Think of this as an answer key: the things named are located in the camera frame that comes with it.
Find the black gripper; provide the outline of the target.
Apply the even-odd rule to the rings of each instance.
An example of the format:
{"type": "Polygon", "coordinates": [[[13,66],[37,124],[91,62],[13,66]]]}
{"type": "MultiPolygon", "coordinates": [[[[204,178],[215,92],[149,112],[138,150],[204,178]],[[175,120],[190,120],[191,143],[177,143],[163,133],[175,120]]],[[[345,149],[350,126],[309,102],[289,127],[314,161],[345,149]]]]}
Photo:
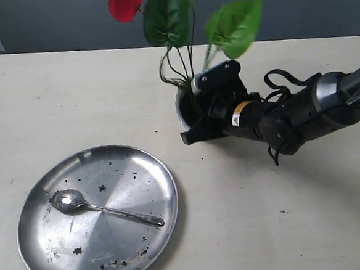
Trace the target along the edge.
{"type": "Polygon", "coordinates": [[[247,92],[240,71],[238,61],[226,60],[187,83],[182,91],[203,97],[207,117],[181,133],[184,144],[229,136],[263,140],[258,123],[266,111],[265,105],[257,92],[247,92]]]}

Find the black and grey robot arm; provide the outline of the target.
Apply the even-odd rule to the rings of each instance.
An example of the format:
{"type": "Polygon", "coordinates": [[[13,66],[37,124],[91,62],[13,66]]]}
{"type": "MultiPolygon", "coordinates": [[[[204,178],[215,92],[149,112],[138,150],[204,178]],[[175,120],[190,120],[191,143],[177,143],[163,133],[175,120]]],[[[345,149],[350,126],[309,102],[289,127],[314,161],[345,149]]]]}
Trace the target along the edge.
{"type": "Polygon", "coordinates": [[[271,93],[250,93],[240,78],[238,61],[226,60],[189,80],[176,96],[179,118],[186,129],[181,139],[196,142],[240,137],[265,142],[273,160],[293,155],[306,142],[360,122],[360,68],[316,73],[305,81],[283,69],[272,74],[300,87],[264,82],[271,93]]]}

